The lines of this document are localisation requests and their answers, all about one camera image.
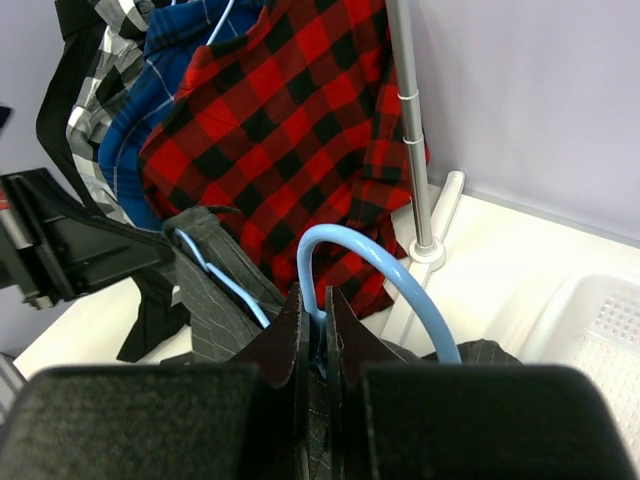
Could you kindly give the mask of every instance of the light blue hanger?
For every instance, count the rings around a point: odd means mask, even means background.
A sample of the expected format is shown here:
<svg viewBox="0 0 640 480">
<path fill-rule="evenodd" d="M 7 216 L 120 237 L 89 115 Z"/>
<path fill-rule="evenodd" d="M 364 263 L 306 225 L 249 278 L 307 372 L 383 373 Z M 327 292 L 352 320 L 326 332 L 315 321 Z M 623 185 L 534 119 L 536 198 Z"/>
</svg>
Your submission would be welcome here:
<svg viewBox="0 0 640 480">
<path fill-rule="evenodd" d="M 420 284 L 380 245 L 361 233 L 341 225 L 316 225 L 302 235 L 298 244 L 298 279 L 302 291 L 302 302 L 322 338 L 324 338 L 327 313 L 318 308 L 311 273 L 311 254 L 316 245 L 321 242 L 336 243 L 357 253 L 391 280 L 420 318 L 436 347 L 438 360 L 441 363 L 462 363 L 447 323 Z"/>
<path fill-rule="evenodd" d="M 176 234 L 180 238 L 182 238 L 182 240 L 184 240 L 184 242 L 191 249 L 194 257 L 196 257 L 196 261 L 200 265 L 200 268 L 202 268 L 205 272 L 209 272 L 215 275 L 218 279 L 220 279 L 222 283 L 224 283 L 236 295 L 238 295 L 251 309 L 253 314 L 258 319 L 258 322 L 260 322 L 260 325 L 262 325 L 262 328 L 267 328 L 271 324 L 271 322 L 269 321 L 267 316 L 264 314 L 260 306 L 256 303 L 253 297 L 249 293 L 247 293 L 246 290 L 244 290 L 240 285 L 238 285 L 236 282 L 234 282 L 229 277 L 227 277 L 227 275 L 225 275 L 225 273 L 222 270 L 220 270 L 218 267 L 216 267 L 214 264 L 212 264 L 211 262 L 207 262 L 205 260 L 205 258 L 202 256 L 202 253 L 198 249 L 198 246 L 189 235 L 187 235 L 185 232 L 177 228 L 174 230 L 174 232 L 176 232 Z"/>
<path fill-rule="evenodd" d="M 220 30 L 222 29 L 222 25 L 227 21 L 227 17 L 229 17 L 229 13 L 231 13 L 231 9 L 233 8 L 233 4 L 235 3 L 235 1 L 236 0 L 229 0 L 227 8 L 225 8 L 224 12 L 222 12 L 222 16 L 220 17 L 216 28 L 213 29 L 213 33 L 209 37 L 209 40 L 207 40 L 207 45 L 211 45 L 215 41 L 218 33 L 220 33 Z"/>
</svg>

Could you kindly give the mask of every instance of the metal pole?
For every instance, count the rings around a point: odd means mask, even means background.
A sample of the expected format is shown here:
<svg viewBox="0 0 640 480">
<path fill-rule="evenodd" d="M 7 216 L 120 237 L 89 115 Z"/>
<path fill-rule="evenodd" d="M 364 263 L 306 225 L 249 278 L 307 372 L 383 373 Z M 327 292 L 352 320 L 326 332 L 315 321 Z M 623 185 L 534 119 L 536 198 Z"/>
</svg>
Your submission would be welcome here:
<svg viewBox="0 0 640 480">
<path fill-rule="evenodd" d="M 402 106 L 404 143 L 409 150 L 413 219 L 416 224 L 416 253 L 429 255 L 436 249 L 431 231 L 431 205 L 427 181 L 427 159 L 420 115 L 409 0 L 386 0 L 391 45 L 398 77 L 398 98 Z"/>
</svg>

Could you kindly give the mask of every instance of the laundry basket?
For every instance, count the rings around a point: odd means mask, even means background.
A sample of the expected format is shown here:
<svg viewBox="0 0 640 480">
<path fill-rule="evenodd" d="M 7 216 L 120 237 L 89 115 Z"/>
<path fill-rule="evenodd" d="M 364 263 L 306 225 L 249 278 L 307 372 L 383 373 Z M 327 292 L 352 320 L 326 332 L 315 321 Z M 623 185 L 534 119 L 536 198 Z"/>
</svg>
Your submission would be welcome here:
<svg viewBox="0 0 640 480">
<path fill-rule="evenodd" d="M 589 376 L 640 473 L 640 278 L 571 277 L 538 318 L 519 358 L 571 365 Z"/>
</svg>

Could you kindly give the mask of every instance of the buffalo check shirt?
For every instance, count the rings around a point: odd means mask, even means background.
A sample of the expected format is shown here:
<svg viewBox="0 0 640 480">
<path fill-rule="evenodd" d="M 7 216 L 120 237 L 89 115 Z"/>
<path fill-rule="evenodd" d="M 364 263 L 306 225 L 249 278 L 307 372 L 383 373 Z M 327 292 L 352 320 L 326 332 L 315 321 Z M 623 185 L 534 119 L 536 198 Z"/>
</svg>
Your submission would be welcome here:
<svg viewBox="0 0 640 480">
<path fill-rule="evenodd" d="M 226 0 L 198 0 L 151 13 L 142 72 L 98 150 L 104 178 L 136 227 L 156 231 L 162 227 L 144 196 L 138 174 L 140 149 L 153 128 L 171 111 L 174 94 L 194 52 L 206 44 L 226 6 Z M 258 19 L 260 10 L 255 0 L 238 0 L 216 41 L 245 33 Z"/>
<path fill-rule="evenodd" d="M 384 0 L 268 0 L 246 35 L 196 51 L 141 151 L 147 196 L 164 217 L 238 208 L 222 225 L 282 292 L 319 223 L 404 256 L 390 218 L 410 200 L 397 94 Z M 323 244 L 313 258 L 321 301 L 335 285 L 360 317 L 390 305 L 358 255 Z"/>
<path fill-rule="evenodd" d="M 88 1 L 107 28 L 71 111 L 67 139 L 76 169 L 96 203 L 110 205 L 115 209 L 110 217 L 131 223 L 100 171 L 97 149 L 144 65 L 142 49 L 154 4 L 151 0 Z"/>
</svg>

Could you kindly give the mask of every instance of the gray wall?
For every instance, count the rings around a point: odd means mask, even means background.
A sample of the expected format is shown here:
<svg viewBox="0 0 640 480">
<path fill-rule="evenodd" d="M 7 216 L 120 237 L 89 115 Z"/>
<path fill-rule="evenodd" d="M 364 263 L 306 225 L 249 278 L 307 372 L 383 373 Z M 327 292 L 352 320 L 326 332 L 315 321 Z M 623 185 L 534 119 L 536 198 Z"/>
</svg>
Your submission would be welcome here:
<svg viewBox="0 0 640 480">
<path fill-rule="evenodd" d="M 0 170 L 52 166 L 36 140 L 35 121 L 62 52 L 53 1 L 2 1 L 0 6 L 0 103 L 15 109 L 0 137 Z M 37 312 L 21 304 L 15 289 L 0 291 L 0 351 L 15 355 L 66 306 Z"/>
<path fill-rule="evenodd" d="M 640 240 L 640 3 L 408 1 L 434 175 Z"/>
</svg>

